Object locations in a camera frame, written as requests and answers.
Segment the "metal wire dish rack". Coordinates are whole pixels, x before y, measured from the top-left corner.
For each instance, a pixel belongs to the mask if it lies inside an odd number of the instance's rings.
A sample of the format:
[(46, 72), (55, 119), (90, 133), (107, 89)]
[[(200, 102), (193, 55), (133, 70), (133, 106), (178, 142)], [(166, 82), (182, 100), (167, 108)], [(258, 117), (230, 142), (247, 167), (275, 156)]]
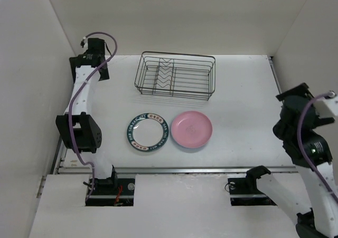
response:
[(134, 86), (141, 94), (208, 101), (215, 82), (214, 56), (144, 51)]

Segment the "teal rim lettered plate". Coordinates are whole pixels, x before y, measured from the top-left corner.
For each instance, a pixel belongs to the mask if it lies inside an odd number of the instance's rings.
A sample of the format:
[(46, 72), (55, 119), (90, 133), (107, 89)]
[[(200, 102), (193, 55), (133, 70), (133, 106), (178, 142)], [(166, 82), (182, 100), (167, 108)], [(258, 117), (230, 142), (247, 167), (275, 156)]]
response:
[(142, 113), (128, 125), (126, 136), (129, 144), (143, 153), (159, 150), (169, 137), (166, 120), (154, 113)]

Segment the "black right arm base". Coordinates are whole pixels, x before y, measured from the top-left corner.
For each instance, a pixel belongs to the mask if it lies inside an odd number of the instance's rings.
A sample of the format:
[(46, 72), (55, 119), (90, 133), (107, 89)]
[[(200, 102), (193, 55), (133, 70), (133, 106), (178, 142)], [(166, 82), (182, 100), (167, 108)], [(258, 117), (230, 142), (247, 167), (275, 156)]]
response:
[(224, 189), (230, 195), (231, 206), (276, 206), (266, 194), (257, 189), (247, 177), (228, 177)]

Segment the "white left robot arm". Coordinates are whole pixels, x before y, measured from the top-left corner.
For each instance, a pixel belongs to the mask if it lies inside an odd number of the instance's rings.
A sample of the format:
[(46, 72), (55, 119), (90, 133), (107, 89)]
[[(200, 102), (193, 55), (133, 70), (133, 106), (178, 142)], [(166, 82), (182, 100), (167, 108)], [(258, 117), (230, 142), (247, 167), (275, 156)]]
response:
[(72, 150), (83, 165), (95, 174), (93, 161), (85, 161), (82, 152), (95, 154), (102, 144), (102, 132), (91, 115), (92, 103), (98, 82), (109, 79), (106, 59), (106, 41), (97, 37), (84, 37), (84, 52), (70, 57), (73, 90), (63, 115), (55, 119), (57, 129), (66, 149)]

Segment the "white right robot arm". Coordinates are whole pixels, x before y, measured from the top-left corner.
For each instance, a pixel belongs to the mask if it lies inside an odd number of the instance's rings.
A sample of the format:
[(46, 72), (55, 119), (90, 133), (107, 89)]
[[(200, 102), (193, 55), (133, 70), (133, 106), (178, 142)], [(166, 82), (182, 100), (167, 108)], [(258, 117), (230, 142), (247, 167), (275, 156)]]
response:
[(333, 157), (327, 141), (314, 130), (330, 125), (337, 117), (333, 91), (313, 96), (306, 83), (276, 97), (283, 103), (273, 127), (286, 154), (305, 185), (310, 203), (305, 204), (285, 188), (265, 166), (246, 172), (248, 191), (270, 198), (295, 225), (299, 237), (337, 237), (337, 185)]

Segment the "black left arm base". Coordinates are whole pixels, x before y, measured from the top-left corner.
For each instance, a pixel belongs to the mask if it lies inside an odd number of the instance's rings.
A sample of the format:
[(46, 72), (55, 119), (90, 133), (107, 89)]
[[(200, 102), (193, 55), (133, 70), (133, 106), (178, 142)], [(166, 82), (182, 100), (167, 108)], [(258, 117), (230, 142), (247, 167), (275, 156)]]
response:
[(136, 177), (131, 175), (115, 175), (106, 179), (95, 179), (95, 187), (91, 195), (92, 179), (88, 183), (85, 206), (114, 206), (125, 207), (134, 206), (134, 192), (136, 187)]

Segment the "blue plate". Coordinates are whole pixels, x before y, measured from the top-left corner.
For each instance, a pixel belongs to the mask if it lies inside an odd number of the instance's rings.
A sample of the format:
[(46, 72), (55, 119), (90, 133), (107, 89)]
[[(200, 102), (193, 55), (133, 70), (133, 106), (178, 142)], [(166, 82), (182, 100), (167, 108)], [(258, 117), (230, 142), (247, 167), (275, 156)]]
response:
[(189, 149), (197, 149), (203, 147), (211, 138), (210, 134), (186, 134), (186, 133), (172, 133), (174, 141), (184, 147)]

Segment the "pink plate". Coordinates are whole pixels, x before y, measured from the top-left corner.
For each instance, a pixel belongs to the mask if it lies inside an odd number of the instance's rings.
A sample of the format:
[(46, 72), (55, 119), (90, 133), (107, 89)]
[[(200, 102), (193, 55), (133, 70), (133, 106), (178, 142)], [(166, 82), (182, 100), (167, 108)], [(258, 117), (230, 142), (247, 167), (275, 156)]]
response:
[(210, 119), (198, 111), (186, 111), (176, 116), (171, 124), (172, 133), (210, 134), (213, 127)]

